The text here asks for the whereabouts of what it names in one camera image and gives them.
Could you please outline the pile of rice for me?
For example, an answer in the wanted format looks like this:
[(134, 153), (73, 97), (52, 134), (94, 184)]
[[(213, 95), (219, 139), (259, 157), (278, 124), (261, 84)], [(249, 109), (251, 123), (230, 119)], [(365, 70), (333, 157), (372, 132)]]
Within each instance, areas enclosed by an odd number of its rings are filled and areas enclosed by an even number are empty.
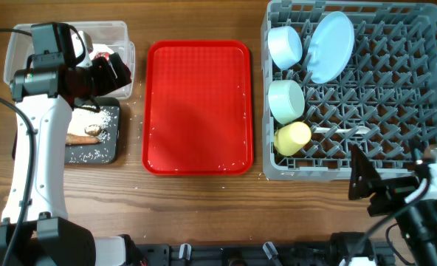
[(86, 109), (75, 109), (67, 134), (89, 136), (84, 129), (90, 125), (98, 125), (102, 128), (102, 132), (97, 138), (100, 140), (99, 143), (102, 143), (109, 135), (107, 128), (110, 122), (112, 122), (112, 113), (109, 110), (101, 109), (99, 112), (93, 112)]

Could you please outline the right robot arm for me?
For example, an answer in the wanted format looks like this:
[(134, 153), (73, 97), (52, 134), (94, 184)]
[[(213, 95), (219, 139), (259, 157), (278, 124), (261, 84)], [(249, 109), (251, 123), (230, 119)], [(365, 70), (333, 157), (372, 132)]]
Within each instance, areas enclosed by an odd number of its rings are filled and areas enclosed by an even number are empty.
[(372, 225), (341, 253), (341, 265), (357, 265), (368, 258), (370, 237), (395, 220), (416, 265), (437, 265), (437, 144), (411, 143), (414, 172), (408, 177), (383, 179), (357, 145), (351, 147), (350, 200), (368, 198)]

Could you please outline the white plastic spoon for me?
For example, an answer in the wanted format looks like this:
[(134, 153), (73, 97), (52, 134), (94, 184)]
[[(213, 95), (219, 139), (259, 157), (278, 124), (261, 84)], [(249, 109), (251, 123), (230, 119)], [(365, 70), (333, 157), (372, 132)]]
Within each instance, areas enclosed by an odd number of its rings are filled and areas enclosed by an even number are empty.
[(365, 126), (356, 126), (354, 128), (350, 129), (333, 129), (333, 128), (326, 128), (326, 127), (315, 127), (314, 133), (315, 134), (326, 134), (329, 132), (336, 133), (336, 134), (346, 134), (346, 133), (355, 133), (355, 134), (367, 134), (369, 133), (370, 129)]

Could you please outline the yellow plastic cup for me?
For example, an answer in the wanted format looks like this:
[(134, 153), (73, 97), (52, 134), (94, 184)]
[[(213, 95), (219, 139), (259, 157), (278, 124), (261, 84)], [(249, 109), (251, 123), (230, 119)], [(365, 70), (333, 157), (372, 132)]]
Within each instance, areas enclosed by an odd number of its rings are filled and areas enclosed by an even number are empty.
[(276, 131), (274, 147), (279, 154), (291, 156), (301, 150), (312, 137), (311, 129), (303, 122), (294, 122)]

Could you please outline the large light blue plate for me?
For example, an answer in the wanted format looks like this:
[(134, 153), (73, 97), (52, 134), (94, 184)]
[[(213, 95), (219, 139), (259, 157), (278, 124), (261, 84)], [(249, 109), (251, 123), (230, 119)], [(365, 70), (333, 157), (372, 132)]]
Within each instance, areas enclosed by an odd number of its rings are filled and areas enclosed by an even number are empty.
[(340, 11), (329, 13), (312, 35), (307, 71), (313, 83), (334, 80), (347, 66), (354, 48), (354, 26)]

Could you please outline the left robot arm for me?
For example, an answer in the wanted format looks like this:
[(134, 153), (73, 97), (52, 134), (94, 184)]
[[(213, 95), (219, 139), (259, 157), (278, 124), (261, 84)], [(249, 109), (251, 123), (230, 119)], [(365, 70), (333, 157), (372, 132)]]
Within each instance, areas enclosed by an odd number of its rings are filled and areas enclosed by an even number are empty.
[(18, 124), (13, 181), (0, 224), (0, 265), (147, 265), (130, 236), (96, 238), (68, 219), (63, 190), (65, 142), (77, 100), (94, 101), (130, 84), (118, 54), (83, 65), (78, 31), (32, 25), (34, 53), (10, 82), (6, 106)]

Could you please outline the blue bowl with rice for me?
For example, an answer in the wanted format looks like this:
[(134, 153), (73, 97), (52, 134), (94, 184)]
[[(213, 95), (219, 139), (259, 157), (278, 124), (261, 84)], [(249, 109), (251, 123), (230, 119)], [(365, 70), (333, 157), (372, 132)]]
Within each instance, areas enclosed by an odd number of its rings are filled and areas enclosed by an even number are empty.
[(275, 27), (268, 33), (269, 54), (282, 70), (297, 64), (303, 55), (303, 46), (297, 31), (290, 26)]

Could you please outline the brown food scrap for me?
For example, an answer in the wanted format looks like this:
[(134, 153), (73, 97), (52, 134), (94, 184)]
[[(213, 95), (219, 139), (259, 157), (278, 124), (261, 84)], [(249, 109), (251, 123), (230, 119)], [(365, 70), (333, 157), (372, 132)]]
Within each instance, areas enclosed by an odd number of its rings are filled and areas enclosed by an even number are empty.
[(98, 125), (90, 125), (87, 126), (84, 131), (87, 135), (96, 137), (102, 132), (102, 128)]

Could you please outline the green bowl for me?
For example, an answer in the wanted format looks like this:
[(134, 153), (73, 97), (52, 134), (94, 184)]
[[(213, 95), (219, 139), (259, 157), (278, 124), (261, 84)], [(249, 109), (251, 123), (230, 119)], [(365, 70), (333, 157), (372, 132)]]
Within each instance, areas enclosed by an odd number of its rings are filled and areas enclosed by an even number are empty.
[(273, 117), (280, 124), (287, 124), (298, 119), (305, 109), (303, 90), (293, 80), (271, 82), (268, 102)]

